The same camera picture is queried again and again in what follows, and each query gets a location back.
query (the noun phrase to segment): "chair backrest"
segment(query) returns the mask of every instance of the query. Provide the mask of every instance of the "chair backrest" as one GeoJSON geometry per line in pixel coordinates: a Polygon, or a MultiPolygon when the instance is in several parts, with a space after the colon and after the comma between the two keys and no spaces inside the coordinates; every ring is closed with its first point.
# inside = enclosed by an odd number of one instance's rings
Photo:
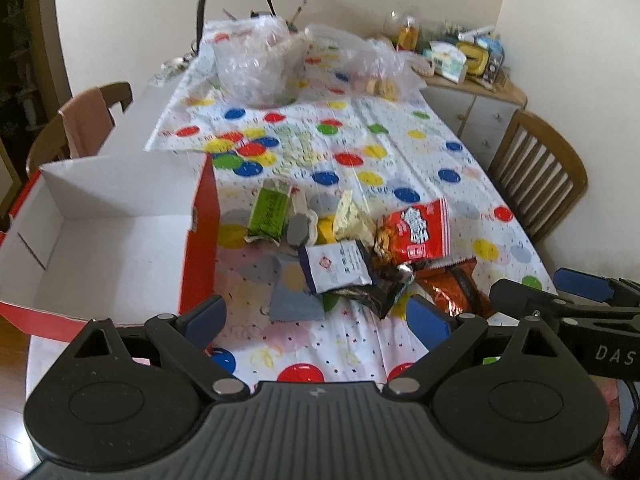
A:
{"type": "MultiPolygon", "coordinates": [[[[100,94],[107,108],[119,103],[123,113],[133,102],[131,86],[124,81],[100,87],[100,94]]],[[[57,114],[31,145],[27,156],[27,176],[31,177],[42,164],[64,158],[69,158],[69,148],[62,116],[57,114]]]]}
{"type": "Polygon", "coordinates": [[[488,170],[533,243],[548,235],[587,187],[571,145],[530,112],[517,111],[488,170]]]}
{"type": "Polygon", "coordinates": [[[31,178],[41,165],[64,158],[69,158],[65,127],[62,116],[56,114],[31,145],[27,155],[27,177],[31,178]]]}

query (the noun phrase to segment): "silver screw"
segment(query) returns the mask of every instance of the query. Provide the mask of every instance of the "silver screw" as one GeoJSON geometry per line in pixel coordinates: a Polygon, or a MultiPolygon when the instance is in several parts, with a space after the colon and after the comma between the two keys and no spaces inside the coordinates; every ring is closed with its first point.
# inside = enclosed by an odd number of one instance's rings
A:
{"type": "Polygon", "coordinates": [[[244,383],[233,377],[218,379],[213,383],[213,391],[219,395],[235,395],[244,390],[244,383]]]}
{"type": "Polygon", "coordinates": [[[420,389],[420,383],[411,377],[398,377],[389,381],[387,386],[398,396],[413,394],[420,389]]]}

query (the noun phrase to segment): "red box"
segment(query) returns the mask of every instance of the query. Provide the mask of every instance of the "red box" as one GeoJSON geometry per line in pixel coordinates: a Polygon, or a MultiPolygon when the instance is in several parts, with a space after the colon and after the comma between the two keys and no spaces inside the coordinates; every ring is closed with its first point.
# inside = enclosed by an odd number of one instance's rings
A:
{"type": "Polygon", "coordinates": [[[42,166],[0,241],[0,315],[71,341],[89,319],[144,323],[213,291],[220,206],[210,156],[149,152],[42,166]]]}

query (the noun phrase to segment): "tablecloth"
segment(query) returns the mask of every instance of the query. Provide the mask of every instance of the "tablecloth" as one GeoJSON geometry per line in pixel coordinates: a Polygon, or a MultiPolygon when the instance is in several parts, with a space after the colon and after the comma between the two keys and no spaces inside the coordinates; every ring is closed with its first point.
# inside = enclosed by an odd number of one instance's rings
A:
{"type": "MultiPolygon", "coordinates": [[[[408,102],[352,95],[339,47],[313,44],[296,102],[270,110],[228,104],[212,53],[221,27],[209,27],[146,146],[214,154],[222,210],[215,289],[228,306],[211,349],[217,363],[251,386],[259,380],[385,383],[426,353],[405,319],[410,295],[423,294],[417,285],[384,320],[347,300],[326,305],[324,321],[269,320],[278,280],[305,290],[300,267],[281,266],[275,245],[243,239],[261,183],[271,176],[292,179],[321,218],[334,213],[345,189],[375,219],[445,196],[451,254],[438,264],[475,256],[473,277],[484,292],[500,278],[554,290],[488,177],[421,95],[408,102]]],[[[496,315],[491,322],[508,320],[496,315]]]]}

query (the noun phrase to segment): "bottle with amber liquid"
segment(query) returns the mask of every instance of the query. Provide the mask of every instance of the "bottle with amber liquid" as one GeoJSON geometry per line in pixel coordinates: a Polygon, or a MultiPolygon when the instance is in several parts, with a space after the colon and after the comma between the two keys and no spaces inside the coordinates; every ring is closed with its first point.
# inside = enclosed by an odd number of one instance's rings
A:
{"type": "Polygon", "coordinates": [[[415,50],[415,46],[418,44],[419,35],[420,27],[418,26],[418,20],[413,16],[408,16],[406,24],[400,29],[396,50],[409,50],[413,52],[415,50]]]}

